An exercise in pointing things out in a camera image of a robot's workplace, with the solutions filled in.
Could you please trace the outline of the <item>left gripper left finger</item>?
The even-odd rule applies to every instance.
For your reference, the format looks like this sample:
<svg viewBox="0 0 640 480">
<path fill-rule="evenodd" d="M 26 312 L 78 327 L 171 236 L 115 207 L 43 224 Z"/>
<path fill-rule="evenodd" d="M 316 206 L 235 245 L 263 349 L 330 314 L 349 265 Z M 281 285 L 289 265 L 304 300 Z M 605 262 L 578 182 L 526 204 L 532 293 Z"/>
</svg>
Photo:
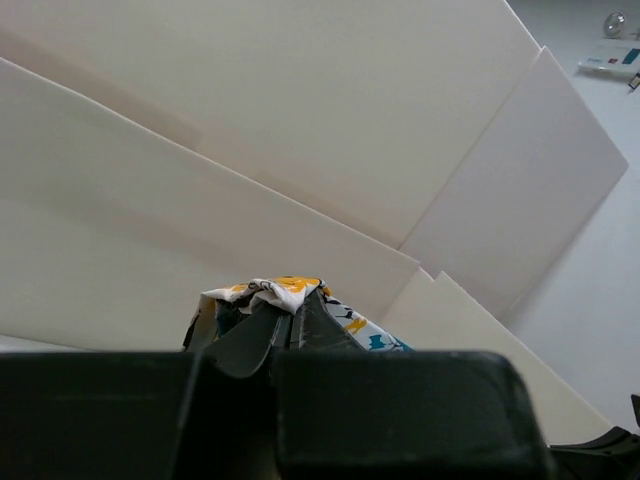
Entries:
<svg viewBox="0 0 640 480">
<path fill-rule="evenodd" d="M 278 479 L 273 356 L 289 343 L 291 317 L 273 307 L 204 349 L 194 400 L 200 479 Z"/>
</svg>

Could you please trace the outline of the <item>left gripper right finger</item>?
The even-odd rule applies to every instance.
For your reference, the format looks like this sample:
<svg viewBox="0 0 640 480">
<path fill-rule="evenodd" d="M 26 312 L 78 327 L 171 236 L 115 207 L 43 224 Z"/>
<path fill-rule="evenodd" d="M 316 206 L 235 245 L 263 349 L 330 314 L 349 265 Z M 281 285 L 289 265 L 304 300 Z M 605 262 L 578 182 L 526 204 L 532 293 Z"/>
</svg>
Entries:
<svg viewBox="0 0 640 480">
<path fill-rule="evenodd" d="M 272 366 L 285 479 L 551 479 L 527 387 L 474 350 L 297 349 Z"/>
</svg>

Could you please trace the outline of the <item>patterned white shorts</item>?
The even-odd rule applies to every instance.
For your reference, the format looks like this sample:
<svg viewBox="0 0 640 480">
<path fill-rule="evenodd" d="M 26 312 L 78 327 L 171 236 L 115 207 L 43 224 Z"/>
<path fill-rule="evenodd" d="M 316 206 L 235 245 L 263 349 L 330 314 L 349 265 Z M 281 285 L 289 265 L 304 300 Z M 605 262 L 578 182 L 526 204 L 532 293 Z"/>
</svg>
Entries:
<svg viewBox="0 0 640 480">
<path fill-rule="evenodd" d="M 279 313 L 301 314 L 313 299 L 319 300 L 331 322 L 363 349 L 370 352 L 411 349 L 337 299 L 323 280 L 299 276 L 255 278 L 203 292 L 185 334 L 183 349 L 197 350 L 221 339 L 263 305 L 272 306 Z"/>
</svg>

